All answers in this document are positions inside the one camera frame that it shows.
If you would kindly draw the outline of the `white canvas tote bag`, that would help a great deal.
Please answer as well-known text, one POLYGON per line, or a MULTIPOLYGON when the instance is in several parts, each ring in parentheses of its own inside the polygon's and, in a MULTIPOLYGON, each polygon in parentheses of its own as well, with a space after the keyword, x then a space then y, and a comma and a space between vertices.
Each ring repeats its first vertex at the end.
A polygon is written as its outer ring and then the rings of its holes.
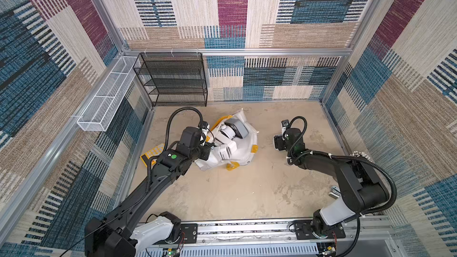
POLYGON ((195 161, 200 170, 219 166, 228 170, 248 165, 258 151, 258 131, 247 121, 244 110, 221 117, 207 135, 213 143, 208 158, 195 161))

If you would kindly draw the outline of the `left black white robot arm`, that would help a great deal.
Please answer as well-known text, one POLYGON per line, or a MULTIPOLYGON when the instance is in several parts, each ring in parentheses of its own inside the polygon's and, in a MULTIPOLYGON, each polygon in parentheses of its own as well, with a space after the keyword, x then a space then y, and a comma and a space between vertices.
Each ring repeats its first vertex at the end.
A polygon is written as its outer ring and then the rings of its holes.
POLYGON ((186 174, 192 163, 209 147, 203 146, 204 130, 208 124, 195 107, 175 110, 167 122, 164 150, 158 156, 147 159, 147 175, 142 183, 102 220, 92 218, 84 228, 84 237, 66 249, 61 256, 84 242, 87 257, 113 257, 117 252, 123 257, 134 257, 139 241, 131 238, 140 219, 163 193, 180 176, 186 174), (199 117, 197 127, 187 127, 179 141, 173 142, 176 149, 169 148, 171 124, 175 116, 183 111, 193 111, 199 117))

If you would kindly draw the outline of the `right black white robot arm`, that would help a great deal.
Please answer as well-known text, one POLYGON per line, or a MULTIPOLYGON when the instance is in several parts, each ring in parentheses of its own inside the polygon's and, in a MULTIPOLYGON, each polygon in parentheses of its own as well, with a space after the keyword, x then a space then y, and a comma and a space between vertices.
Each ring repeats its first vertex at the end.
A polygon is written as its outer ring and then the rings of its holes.
POLYGON ((394 205, 397 187, 386 170, 360 154, 333 155, 308 149, 303 140, 306 130, 292 126, 297 120, 306 119, 297 116, 281 122, 282 132, 273 138, 275 149, 287 153, 289 165, 333 177, 340 190, 339 198, 313 215, 311 228, 317 238, 327 237, 342 222, 394 205))

